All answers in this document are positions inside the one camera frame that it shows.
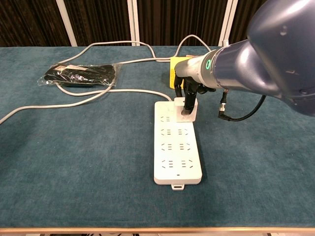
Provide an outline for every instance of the teal tablecloth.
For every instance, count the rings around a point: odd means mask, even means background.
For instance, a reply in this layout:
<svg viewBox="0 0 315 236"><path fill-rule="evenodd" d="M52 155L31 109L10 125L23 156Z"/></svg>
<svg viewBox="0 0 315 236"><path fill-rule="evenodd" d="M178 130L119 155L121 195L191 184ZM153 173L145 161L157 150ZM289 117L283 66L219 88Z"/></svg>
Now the teal tablecloth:
<svg viewBox="0 0 315 236"><path fill-rule="evenodd" d="M176 47L154 49L165 57ZM0 48L0 117L81 100L36 84L51 64L81 50ZM150 56L146 47L94 47L75 62ZM135 63L122 67L116 88L174 97L168 80L168 63ZM259 98L232 91L227 114L242 116ZM154 103L162 97L110 93L80 107L17 113L0 126L0 228L315 227L315 118L268 97L253 117L227 122L217 118L220 99L221 91L198 96L203 178L184 191L153 181Z"/></svg>

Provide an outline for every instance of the power strip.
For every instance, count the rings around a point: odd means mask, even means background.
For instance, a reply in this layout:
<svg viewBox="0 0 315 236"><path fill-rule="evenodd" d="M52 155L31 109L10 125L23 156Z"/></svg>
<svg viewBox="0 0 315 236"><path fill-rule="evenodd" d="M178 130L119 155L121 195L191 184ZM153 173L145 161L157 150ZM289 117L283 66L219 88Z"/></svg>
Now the power strip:
<svg viewBox="0 0 315 236"><path fill-rule="evenodd" d="M176 122L174 102L155 103L154 181L183 190L201 181L197 142L192 122Z"/></svg>

